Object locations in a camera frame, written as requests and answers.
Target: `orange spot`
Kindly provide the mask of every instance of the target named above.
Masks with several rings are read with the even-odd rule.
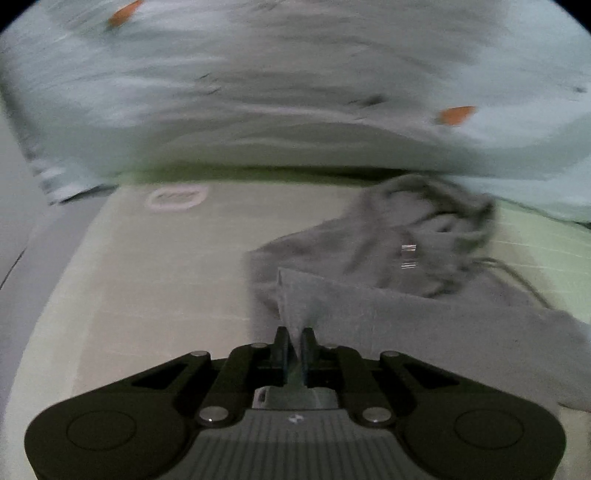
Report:
[[[120,27],[131,18],[131,16],[143,3],[144,0],[136,0],[135,2],[121,8],[120,10],[117,10],[109,19],[109,25],[111,27]]]
[[[475,106],[457,106],[439,113],[439,121],[444,125],[456,127],[464,123],[476,111]]]

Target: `silver bolt head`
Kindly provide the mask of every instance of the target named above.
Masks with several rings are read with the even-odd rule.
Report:
[[[366,408],[361,415],[371,423],[382,423],[392,418],[392,413],[383,407]]]
[[[211,406],[202,408],[199,417],[209,423],[226,420],[230,413],[224,407]]]

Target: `gray fabric fold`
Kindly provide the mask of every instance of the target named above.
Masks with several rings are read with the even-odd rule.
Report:
[[[591,327],[565,312],[425,299],[280,270],[281,320],[292,337],[313,327],[320,343],[366,358],[396,350],[527,398],[591,411]]]

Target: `gray towel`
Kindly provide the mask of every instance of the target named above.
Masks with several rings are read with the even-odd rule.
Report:
[[[340,218],[251,253],[255,334],[287,325],[297,341],[313,326],[362,355],[397,349],[553,411],[591,410],[589,326],[473,262],[492,225],[490,198],[431,177],[365,189]],[[294,271],[279,292],[280,268]]]

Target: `ribbed gray plate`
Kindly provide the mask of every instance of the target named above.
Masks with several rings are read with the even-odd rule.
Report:
[[[247,410],[226,429],[201,433],[159,480],[435,480],[383,429],[344,410]]]

